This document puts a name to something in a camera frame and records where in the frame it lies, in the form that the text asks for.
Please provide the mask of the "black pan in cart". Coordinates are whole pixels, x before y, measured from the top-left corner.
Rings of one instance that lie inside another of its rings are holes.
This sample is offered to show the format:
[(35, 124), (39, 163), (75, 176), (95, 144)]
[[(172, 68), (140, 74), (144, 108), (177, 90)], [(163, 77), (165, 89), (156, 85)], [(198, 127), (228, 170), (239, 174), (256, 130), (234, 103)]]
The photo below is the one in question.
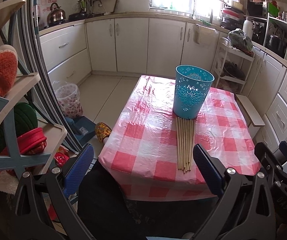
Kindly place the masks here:
[(237, 66), (237, 64), (232, 62), (225, 62), (221, 76), (229, 76), (239, 80), (244, 80), (246, 77), (243, 71), (240, 70), (240, 68)]

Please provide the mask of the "stacked bowls and dishes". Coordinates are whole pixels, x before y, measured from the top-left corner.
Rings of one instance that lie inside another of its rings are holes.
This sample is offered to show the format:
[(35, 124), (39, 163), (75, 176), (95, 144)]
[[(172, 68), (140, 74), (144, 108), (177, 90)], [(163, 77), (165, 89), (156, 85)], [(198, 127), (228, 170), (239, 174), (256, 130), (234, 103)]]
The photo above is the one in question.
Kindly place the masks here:
[(243, 5), (239, 0), (221, 0), (220, 26), (229, 31), (242, 29), (244, 21)]

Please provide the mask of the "white wooden stool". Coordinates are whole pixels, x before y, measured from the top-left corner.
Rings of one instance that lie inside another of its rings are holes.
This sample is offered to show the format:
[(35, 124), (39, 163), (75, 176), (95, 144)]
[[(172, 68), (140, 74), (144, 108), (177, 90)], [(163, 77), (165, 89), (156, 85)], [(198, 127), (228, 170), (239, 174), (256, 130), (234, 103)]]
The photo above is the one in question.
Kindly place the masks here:
[(246, 122), (248, 132), (252, 139), (254, 139), (260, 128), (265, 126), (265, 123), (254, 105), (246, 96), (236, 94), (235, 98), (237, 103), (242, 107), (243, 113), (246, 114), (246, 119), (249, 120), (249, 122)]

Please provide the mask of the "copper kettle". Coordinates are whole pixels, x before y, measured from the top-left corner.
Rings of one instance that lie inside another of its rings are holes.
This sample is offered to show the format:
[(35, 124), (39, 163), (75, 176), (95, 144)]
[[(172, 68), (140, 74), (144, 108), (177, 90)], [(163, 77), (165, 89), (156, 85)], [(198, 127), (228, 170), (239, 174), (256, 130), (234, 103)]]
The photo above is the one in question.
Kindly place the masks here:
[(50, 13), (47, 16), (48, 25), (62, 22), (66, 19), (65, 11), (60, 8), (60, 6), (53, 2), (50, 6)]

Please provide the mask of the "blue dustpan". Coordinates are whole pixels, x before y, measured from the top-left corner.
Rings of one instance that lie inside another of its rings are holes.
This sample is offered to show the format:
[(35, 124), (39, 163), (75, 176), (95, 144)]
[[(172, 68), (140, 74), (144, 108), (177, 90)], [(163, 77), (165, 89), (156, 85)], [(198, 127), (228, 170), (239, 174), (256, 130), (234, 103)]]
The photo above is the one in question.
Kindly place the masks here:
[(89, 120), (87, 117), (78, 116), (73, 119), (65, 117), (65, 120), (81, 146), (84, 146), (95, 136), (96, 124)]

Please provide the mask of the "red white checkered tablecloth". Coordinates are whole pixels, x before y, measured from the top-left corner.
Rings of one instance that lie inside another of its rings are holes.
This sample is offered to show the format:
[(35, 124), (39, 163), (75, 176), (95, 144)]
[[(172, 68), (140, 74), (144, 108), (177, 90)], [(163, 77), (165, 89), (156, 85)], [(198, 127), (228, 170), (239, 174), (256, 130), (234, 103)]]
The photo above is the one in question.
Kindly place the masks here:
[[(211, 192), (197, 165), (184, 172), (183, 134), (173, 112), (175, 81), (143, 75), (139, 78), (99, 162), (131, 200), (170, 202), (209, 198)], [(225, 167), (254, 175), (260, 162), (233, 93), (211, 88), (191, 122), (188, 141), (200, 144)]]

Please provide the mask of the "black microwave oven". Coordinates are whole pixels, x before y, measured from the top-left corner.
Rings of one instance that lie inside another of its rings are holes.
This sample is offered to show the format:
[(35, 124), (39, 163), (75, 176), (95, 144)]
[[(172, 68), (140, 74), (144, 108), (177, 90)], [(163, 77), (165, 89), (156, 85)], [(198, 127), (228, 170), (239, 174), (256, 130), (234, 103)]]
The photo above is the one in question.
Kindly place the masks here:
[(267, 2), (247, 2), (247, 11), (249, 16), (267, 18)]

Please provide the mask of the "green bagged vegetables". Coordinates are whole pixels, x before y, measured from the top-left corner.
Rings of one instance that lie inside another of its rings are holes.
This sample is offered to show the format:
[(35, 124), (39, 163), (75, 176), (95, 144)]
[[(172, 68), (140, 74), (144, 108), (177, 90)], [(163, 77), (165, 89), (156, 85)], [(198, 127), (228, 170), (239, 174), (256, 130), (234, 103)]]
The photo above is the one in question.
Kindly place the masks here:
[(251, 39), (242, 31), (242, 29), (235, 29), (228, 33), (228, 40), (230, 44), (239, 50), (251, 52), (253, 44)]

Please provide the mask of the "hanging white waste bin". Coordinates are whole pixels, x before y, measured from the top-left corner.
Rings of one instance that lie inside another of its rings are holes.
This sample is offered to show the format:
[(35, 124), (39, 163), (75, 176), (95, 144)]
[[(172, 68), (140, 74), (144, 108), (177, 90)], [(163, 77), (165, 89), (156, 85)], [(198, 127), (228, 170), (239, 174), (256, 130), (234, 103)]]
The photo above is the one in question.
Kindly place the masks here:
[(193, 27), (194, 42), (203, 47), (209, 47), (219, 37), (219, 32), (214, 28), (208, 28), (199, 24)]

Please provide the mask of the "red woven hat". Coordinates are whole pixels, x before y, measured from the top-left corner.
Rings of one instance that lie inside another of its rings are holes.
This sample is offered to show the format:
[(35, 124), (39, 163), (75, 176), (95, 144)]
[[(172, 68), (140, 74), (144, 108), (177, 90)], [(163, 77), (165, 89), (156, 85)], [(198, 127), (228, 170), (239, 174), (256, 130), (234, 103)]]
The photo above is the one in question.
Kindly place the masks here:
[(21, 155), (37, 155), (44, 152), (47, 146), (47, 137), (41, 127), (35, 128), (17, 138)]

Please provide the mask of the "green round item on shelf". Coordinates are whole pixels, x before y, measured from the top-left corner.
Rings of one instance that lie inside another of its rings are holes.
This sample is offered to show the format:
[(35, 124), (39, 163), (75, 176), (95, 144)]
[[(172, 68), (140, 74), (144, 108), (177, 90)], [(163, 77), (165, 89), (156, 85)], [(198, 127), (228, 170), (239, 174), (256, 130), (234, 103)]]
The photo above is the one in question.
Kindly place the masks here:
[(25, 102), (19, 102), (14, 106), (14, 121), (17, 137), (38, 127), (35, 110)]

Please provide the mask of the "chrome sink faucet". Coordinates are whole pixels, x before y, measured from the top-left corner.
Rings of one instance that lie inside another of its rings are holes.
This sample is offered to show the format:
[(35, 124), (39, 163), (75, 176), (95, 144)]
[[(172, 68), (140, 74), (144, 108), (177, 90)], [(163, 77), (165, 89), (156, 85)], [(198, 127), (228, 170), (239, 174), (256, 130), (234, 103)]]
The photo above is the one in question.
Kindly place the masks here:
[(192, 0), (192, 16), (193, 20), (196, 19), (196, 0)]

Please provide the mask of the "white thermos jug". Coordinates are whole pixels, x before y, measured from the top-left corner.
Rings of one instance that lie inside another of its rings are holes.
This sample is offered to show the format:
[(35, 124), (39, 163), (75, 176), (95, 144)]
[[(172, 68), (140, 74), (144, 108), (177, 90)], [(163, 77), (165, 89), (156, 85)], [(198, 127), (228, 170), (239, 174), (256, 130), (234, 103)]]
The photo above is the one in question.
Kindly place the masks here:
[(254, 28), (255, 22), (250, 17), (246, 17), (242, 30), (250, 39), (252, 39)]

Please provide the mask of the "floral lined trash bin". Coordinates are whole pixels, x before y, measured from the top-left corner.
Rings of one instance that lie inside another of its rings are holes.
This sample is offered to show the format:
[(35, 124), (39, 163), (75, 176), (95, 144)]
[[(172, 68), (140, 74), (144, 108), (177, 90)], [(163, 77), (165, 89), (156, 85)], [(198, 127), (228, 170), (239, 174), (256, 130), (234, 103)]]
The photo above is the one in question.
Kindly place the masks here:
[(63, 116), (74, 119), (83, 115), (80, 91), (76, 84), (53, 81), (52, 88)]

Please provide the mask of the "black frying pan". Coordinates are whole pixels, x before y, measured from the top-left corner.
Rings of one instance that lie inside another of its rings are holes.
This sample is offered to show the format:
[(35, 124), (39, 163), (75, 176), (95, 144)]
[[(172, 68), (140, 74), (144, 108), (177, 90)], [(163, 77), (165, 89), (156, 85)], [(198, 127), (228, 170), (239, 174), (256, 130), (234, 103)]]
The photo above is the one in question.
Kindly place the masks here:
[(85, 11), (81, 11), (81, 12), (77, 12), (77, 13), (69, 15), (68, 20), (79, 21), (79, 20), (84, 20), (87, 17), (88, 17), (88, 14)]

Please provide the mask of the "teal perforated plastic bin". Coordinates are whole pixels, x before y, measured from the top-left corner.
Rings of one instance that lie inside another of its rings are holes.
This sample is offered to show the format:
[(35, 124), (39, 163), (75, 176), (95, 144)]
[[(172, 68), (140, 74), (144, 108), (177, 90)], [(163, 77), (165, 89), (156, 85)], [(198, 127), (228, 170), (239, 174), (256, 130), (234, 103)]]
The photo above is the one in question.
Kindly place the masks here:
[(183, 119), (195, 119), (214, 80), (214, 76), (203, 68), (177, 66), (173, 101), (175, 115)]

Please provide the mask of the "white tiered kitchen cart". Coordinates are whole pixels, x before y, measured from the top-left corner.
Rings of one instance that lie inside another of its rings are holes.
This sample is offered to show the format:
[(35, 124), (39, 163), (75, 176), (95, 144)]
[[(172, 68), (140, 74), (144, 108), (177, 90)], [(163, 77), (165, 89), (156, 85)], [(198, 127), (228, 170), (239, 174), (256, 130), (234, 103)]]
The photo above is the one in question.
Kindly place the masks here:
[(229, 40), (218, 40), (211, 72), (215, 77), (213, 86), (233, 93), (244, 89), (255, 59), (254, 52), (245, 53), (231, 46)]

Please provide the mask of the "yellow patterned slipper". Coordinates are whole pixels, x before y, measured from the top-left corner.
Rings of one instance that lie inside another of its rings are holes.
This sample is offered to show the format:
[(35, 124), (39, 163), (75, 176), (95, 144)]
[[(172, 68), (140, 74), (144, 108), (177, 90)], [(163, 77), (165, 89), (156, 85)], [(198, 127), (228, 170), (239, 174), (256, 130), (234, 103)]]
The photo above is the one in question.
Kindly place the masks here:
[(95, 126), (95, 135), (97, 136), (98, 141), (103, 145), (109, 138), (111, 132), (112, 129), (104, 122), (99, 122)]

